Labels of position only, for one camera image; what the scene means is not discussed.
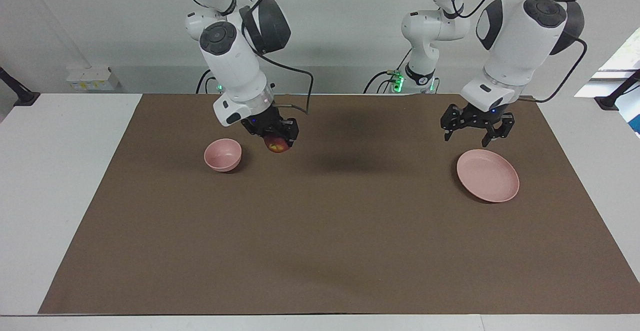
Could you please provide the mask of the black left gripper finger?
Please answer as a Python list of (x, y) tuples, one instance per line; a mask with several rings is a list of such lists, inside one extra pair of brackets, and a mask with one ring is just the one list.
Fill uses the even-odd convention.
[(453, 133), (462, 128), (463, 110), (455, 104), (450, 104), (443, 113), (439, 123), (444, 132), (444, 140), (448, 142)]
[(489, 146), (494, 140), (506, 138), (515, 124), (515, 117), (512, 113), (504, 113), (495, 123), (490, 121), (484, 122), (486, 134), (482, 138), (481, 144), (483, 148)]

